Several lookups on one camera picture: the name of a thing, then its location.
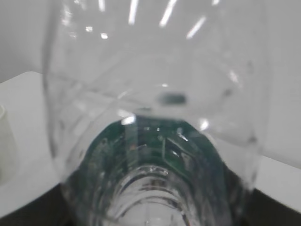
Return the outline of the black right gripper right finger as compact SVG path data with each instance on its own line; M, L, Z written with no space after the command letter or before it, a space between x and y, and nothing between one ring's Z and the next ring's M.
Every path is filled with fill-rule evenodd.
M301 226L301 214L255 189L242 218L243 226Z

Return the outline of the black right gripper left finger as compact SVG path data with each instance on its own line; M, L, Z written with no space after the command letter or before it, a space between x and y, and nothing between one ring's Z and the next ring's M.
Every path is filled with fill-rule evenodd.
M56 185L41 197L0 218L2 226L74 226L74 220L63 195Z

